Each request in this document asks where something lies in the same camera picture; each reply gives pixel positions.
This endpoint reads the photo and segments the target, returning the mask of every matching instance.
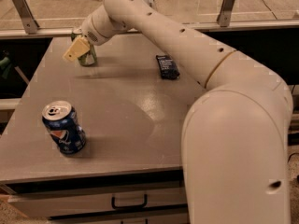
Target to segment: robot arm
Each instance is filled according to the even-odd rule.
[[[152,0],[104,0],[82,24],[90,43],[136,28],[210,90],[190,109],[182,160],[191,223],[289,224],[292,96],[267,67],[171,21]]]

